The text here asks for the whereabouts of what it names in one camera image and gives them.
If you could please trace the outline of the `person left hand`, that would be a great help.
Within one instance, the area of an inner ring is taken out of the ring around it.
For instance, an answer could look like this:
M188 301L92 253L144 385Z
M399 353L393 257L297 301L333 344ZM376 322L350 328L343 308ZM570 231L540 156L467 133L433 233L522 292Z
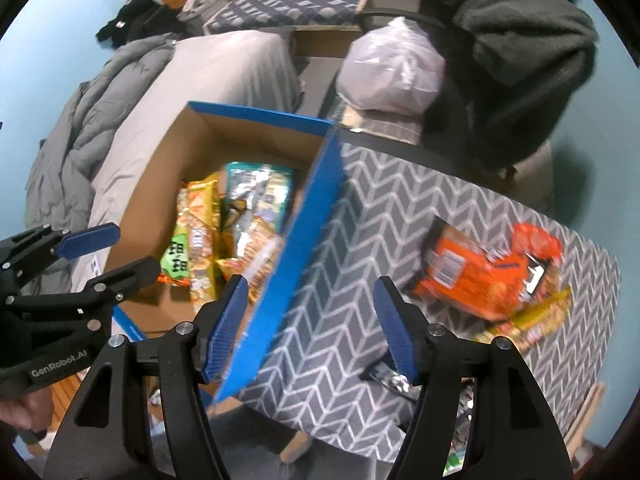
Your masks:
M21 399L2 400L0 419L15 428L40 432L51 425L53 410L52 389L47 387Z

